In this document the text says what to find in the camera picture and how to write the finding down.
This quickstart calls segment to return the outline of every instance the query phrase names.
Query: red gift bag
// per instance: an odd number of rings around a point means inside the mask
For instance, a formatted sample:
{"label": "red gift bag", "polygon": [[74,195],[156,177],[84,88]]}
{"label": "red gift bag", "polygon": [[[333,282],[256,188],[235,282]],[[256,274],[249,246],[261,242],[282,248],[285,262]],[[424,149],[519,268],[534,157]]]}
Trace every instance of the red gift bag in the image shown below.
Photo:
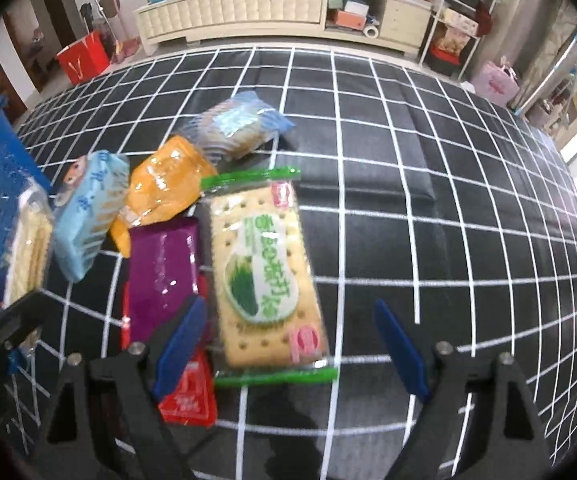
{"label": "red gift bag", "polygon": [[97,30],[58,52],[57,60],[74,85],[100,75],[110,65]]}

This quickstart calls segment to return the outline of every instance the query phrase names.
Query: white cabinet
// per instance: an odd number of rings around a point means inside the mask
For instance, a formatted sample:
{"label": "white cabinet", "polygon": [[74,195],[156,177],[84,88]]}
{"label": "white cabinet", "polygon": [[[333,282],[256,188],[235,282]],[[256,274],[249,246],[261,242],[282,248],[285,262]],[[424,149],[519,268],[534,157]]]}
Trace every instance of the white cabinet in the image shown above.
{"label": "white cabinet", "polygon": [[325,0],[169,0],[137,14],[149,40],[211,25],[319,24]]}
{"label": "white cabinet", "polygon": [[136,10],[144,47],[174,38],[187,41],[236,36],[302,36],[355,41],[416,56],[431,4],[422,0],[371,0],[385,10],[379,38],[329,27],[328,0],[166,0]]}

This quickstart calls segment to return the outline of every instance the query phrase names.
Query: green label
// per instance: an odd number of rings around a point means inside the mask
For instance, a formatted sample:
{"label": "green label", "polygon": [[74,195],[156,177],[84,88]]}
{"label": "green label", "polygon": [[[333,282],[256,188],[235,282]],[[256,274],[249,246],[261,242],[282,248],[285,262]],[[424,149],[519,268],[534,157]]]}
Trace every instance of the green label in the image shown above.
{"label": "green label", "polygon": [[278,322],[297,306],[286,230],[276,215],[254,215],[240,222],[224,273],[233,307],[249,322]]}

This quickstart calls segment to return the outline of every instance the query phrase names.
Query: wafer package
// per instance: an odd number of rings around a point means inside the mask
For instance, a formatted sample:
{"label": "wafer package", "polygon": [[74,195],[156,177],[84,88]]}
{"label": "wafer package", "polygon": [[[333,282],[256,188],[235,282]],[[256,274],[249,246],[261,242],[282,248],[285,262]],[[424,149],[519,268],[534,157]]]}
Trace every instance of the wafer package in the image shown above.
{"label": "wafer package", "polygon": [[242,158],[294,124],[254,91],[240,92],[182,126],[181,134],[213,165]]}
{"label": "wafer package", "polygon": [[307,257],[294,168],[202,181],[210,225],[216,386],[331,381],[329,346]]}

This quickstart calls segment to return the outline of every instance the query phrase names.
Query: light blue snack package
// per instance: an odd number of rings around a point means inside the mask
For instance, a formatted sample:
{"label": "light blue snack package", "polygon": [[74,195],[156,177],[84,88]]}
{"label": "light blue snack package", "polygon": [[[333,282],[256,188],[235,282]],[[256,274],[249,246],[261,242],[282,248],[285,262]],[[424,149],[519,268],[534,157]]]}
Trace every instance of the light blue snack package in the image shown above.
{"label": "light blue snack package", "polygon": [[254,91],[222,101],[182,126],[181,134],[214,166],[242,158],[294,124]]}
{"label": "light blue snack package", "polygon": [[55,197],[53,244],[62,273],[79,282],[126,200],[130,166],[106,150],[78,158]]}

